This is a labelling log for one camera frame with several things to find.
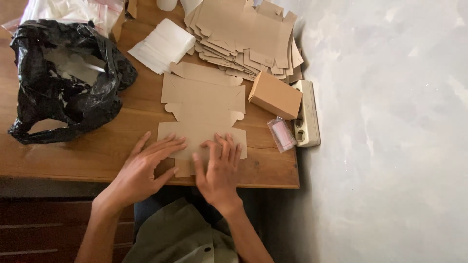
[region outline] wooden table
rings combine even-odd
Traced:
[[[180,4],[172,12],[160,11],[155,0],[140,0],[136,20],[126,21],[122,28],[119,49],[133,63],[139,73],[135,83],[121,93],[123,108],[119,115],[103,127],[85,134],[72,142],[47,145],[22,145],[7,134],[16,118],[18,79],[13,63],[15,56],[9,48],[11,36],[0,31],[0,175],[10,177],[41,177],[76,181],[112,181],[128,153],[146,132],[156,140],[159,122],[176,121],[161,104],[162,76],[133,58],[127,51],[143,40],[164,18],[179,26],[184,12]],[[21,15],[23,6],[8,5],[0,15],[1,23]],[[182,61],[205,66],[215,66],[193,56],[185,55]],[[246,96],[252,88],[251,81],[244,81]],[[266,122],[274,119],[271,113],[247,103],[246,115],[234,127],[247,131],[248,158],[241,161],[240,187],[299,188],[296,152],[279,153]],[[42,121],[33,131],[58,127],[57,122]],[[156,169],[159,175],[174,165],[167,159]],[[173,178],[172,185],[194,185],[194,177]]]

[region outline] power strip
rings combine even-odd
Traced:
[[[299,115],[294,120],[294,136],[298,147],[320,144],[319,123],[315,108],[314,86],[311,81],[300,80],[292,86],[302,92]]]

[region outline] gray wall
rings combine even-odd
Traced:
[[[299,15],[322,144],[270,190],[277,262],[468,262],[468,1],[273,0]]]

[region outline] flat kraft box blank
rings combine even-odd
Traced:
[[[285,120],[297,118],[302,92],[261,71],[249,95],[253,103]]]

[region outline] white cylinder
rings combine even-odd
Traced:
[[[162,11],[172,11],[177,5],[177,0],[157,0],[156,5]]]

